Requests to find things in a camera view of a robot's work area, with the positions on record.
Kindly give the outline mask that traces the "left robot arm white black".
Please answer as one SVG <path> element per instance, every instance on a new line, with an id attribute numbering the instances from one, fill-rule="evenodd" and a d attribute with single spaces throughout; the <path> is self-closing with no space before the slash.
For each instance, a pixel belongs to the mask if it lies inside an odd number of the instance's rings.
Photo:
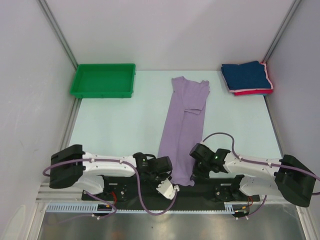
<path id="1" fill-rule="evenodd" d="M 51 156 L 49 186 L 52 189 L 75 187 L 95 195 L 100 200 L 110 196 L 108 179 L 134 179 L 155 185 L 158 193 L 173 199 L 176 189 L 170 181 L 172 163 L 169 157 L 137 152 L 116 157 L 86 152 L 81 144 L 69 146 Z"/>

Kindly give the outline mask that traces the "purple t shirt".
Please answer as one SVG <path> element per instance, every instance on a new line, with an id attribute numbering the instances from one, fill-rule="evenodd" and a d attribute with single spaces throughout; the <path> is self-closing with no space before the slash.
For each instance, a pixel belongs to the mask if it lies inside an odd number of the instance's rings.
<path id="1" fill-rule="evenodd" d="M 210 82 L 196 82 L 183 76 L 173 78 L 171 100 L 160 140 L 158 157 L 169 157 L 171 182 L 193 186 L 195 159 L 192 148 L 202 141 Z"/>

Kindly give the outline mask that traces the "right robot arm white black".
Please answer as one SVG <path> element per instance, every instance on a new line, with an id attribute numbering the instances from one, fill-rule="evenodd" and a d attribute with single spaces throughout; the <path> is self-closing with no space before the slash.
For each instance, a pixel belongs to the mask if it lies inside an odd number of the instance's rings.
<path id="1" fill-rule="evenodd" d="M 299 207 L 310 205 L 316 178 L 294 156 L 274 159 L 244 157 L 234 150 L 219 148 L 212 151 L 203 143 L 197 143 L 189 155 L 195 160 L 194 179 L 209 182 L 211 172 L 235 175 L 231 183 L 214 187 L 214 197 L 218 200 L 240 202 L 257 195 L 278 196 Z"/>

